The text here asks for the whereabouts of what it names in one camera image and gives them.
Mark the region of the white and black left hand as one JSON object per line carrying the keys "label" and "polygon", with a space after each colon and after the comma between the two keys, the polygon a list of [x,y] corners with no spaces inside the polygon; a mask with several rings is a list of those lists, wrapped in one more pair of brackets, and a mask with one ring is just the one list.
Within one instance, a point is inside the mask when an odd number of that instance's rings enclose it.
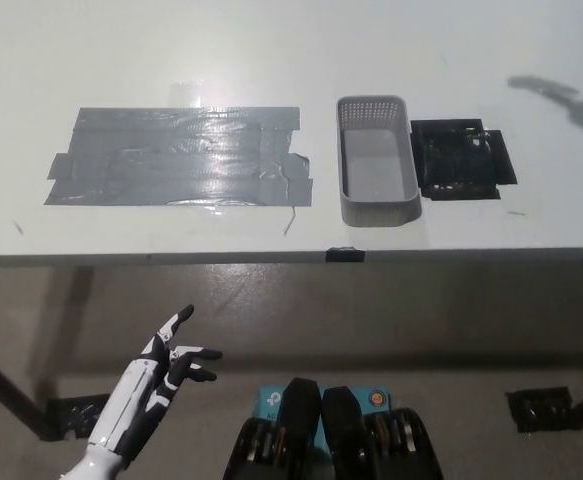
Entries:
{"label": "white and black left hand", "polygon": [[217,375],[198,362],[218,360],[220,351],[170,342],[194,312],[188,305],[171,316],[127,366],[110,395],[88,443],[129,463],[161,423],[182,383],[212,382]]}

